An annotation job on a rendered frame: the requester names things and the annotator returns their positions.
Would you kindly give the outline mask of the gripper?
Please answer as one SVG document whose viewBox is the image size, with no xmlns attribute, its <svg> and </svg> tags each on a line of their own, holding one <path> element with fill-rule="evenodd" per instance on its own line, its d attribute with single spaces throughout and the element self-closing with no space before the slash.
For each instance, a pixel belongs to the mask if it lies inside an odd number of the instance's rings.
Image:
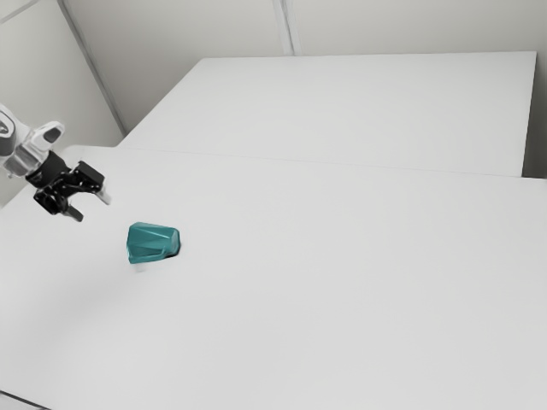
<svg viewBox="0 0 547 410">
<path fill-rule="evenodd" d="M 49 214 L 61 214 L 82 222 L 84 215 L 69 203 L 69 198 L 79 193 L 96 196 L 104 204 L 112 201 L 106 191 L 105 177 L 84 161 L 71 170 L 66 162 L 50 150 L 44 162 L 25 180 L 37 189 L 33 199 Z"/>
</svg>

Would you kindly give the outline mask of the teal faceted mug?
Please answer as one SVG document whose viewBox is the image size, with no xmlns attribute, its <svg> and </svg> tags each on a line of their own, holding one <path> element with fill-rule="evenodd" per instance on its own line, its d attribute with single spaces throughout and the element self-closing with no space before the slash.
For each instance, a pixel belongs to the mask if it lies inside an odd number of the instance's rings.
<svg viewBox="0 0 547 410">
<path fill-rule="evenodd" d="M 136 222 L 128 228 L 126 251 L 130 264 L 174 257 L 180 247 L 180 233 L 174 227 Z"/>
</svg>

